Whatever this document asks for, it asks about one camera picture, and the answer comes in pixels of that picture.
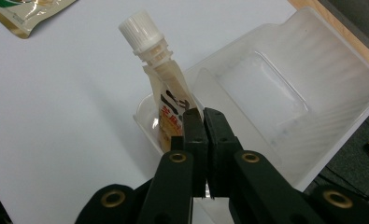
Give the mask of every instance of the plastic bottle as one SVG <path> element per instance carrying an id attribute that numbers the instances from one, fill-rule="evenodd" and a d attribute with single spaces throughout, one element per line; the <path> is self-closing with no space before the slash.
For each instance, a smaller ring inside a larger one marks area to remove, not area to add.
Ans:
<path id="1" fill-rule="evenodd" d="M 134 54 L 147 63 L 143 69 L 159 106 L 159 141 L 162 151 L 169 151 L 171 137 L 182 135 L 182 114 L 196 104 L 180 68 L 171 59 L 173 52 L 147 11 L 135 13 L 120 25 L 120 30 Z"/>

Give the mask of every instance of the white surface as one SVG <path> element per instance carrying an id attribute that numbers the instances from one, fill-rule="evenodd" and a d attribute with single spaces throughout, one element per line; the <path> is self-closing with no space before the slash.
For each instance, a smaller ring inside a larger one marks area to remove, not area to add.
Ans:
<path id="1" fill-rule="evenodd" d="M 15 224 L 73 223 L 98 189 L 154 175 L 159 155 L 132 119 L 151 88 L 118 30 L 142 8 L 184 70 L 295 11 L 284 0 L 77 1 L 26 40 L 0 24 L 0 199 Z"/>

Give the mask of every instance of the white tray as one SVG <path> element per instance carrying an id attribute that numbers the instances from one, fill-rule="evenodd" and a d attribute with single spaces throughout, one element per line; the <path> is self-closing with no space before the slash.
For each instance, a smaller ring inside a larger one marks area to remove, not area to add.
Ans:
<path id="1" fill-rule="evenodd" d="M 311 8 L 243 35 L 185 77 L 200 106 L 224 113 L 244 149 L 298 190 L 369 115 L 369 64 Z M 135 120 L 159 149 L 152 96 Z"/>

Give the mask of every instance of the clear plastic tray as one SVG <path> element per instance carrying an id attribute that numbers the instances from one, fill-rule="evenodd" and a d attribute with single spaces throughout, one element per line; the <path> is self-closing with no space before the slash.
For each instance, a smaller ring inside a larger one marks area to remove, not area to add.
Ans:
<path id="1" fill-rule="evenodd" d="M 184 75 L 199 105 L 224 113 L 243 147 L 298 190 L 369 115 L 369 64 L 311 8 L 243 35 Z M 135 120 L 159 148 L 152 96 Z"/>

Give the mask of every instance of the metal screw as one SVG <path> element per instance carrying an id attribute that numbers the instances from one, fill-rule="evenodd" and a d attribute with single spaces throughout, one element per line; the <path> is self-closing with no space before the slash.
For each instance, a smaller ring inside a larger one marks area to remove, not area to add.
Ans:
<path id="1" fill-rule="evenodd" d="M 340 208 L 346 209 L 353 206 L 353 202 L 348 196 L 333 189 L 325 190 L 323 198 L 330 204 Z"/>
<path id="2" fill-rule="evenodd" d="M 242 160 L 244 160 L 246 162 L 254 163 L 254 162 L 260 161 L 260 158 L 256 154 L 253 154 L 251 152 L 247 152 L 247 153 L 244 153 L 242 155 Z"/>
<path id="3" fill-rule="evenodd" d="M 173 162 L 183 162 L 187 160 L 187 157 L 181 153 L 175 153 L 169 156 L 169 159 Z"/>
<path id="4" fill-rule="evenodd" d="M 104 207 L 112 208 L 122 204 L 125 201 L 125 193 L 118 189 L 112 189 L 105 193 L 101 199 Z"/>

